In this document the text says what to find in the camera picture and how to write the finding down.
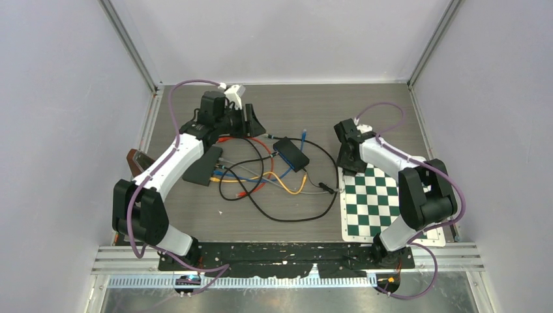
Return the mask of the black switch with blue ports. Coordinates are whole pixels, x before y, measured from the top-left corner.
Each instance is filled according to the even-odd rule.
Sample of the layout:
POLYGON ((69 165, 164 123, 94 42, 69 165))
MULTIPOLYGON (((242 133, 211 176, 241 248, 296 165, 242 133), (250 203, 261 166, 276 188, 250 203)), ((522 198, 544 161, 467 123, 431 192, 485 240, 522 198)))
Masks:
POLYGON ((277 140, 273 149, 294 172, 305 169, 310 163, 310 159, 288 137, 277 140))

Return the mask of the plain black network switch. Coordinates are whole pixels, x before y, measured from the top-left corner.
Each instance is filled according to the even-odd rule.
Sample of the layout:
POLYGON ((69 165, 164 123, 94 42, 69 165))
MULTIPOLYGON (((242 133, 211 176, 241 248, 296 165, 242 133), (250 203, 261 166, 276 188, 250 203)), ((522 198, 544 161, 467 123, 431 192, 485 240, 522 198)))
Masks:
POLYGON ((223 149, 220 147, 210 147, 184 172, 182 180, 196 185, 209 186, 222 152, 223 149))

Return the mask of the black power adapter with cord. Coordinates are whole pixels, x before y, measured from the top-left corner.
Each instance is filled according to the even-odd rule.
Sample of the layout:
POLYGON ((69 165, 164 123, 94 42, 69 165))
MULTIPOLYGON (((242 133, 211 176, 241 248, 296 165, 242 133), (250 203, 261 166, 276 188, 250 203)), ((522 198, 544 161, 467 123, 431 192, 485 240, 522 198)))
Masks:
POLYGON ((330 185, 329 183, 319 182, 317 186, 330 194, 344 193, 346 191, 346 186, 344 182, 344 174, 342 168, 338 169, 336 179, 336 183, 333 183, 332 185, 330 185))

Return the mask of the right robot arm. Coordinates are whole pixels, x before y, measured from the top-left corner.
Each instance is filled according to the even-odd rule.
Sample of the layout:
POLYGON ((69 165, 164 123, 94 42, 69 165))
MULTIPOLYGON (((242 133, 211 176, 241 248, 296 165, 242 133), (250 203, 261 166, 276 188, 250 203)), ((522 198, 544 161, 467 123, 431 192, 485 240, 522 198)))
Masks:
POLYGON ((356 174, 371 164, 398 187, 399 216, 374 237, 369 250, 372 263, 390 267, 418 233, 437 228, 457 213, 453 182, 443 161, 409 156, 375 132, 362 132, 353 119, 337 123, 334 131, 340 142, 339 168, 356 174))

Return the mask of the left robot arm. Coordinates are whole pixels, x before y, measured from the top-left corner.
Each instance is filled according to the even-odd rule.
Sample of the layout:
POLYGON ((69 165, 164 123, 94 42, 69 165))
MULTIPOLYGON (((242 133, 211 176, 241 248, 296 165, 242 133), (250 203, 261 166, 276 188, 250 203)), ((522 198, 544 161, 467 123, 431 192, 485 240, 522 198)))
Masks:
POLYGON ((147 245, 175 254, 185 270, 194 269, 200 253, 196 239, 173 227, 164 200, 183 174, 205 159, 222 135, 247 138, 265 133, 253 106, 243 103, 243 85, 206 91, 196 120, 185 123, 172 145, 133 181, 119 180, 113 189, 112 228, 147 245))

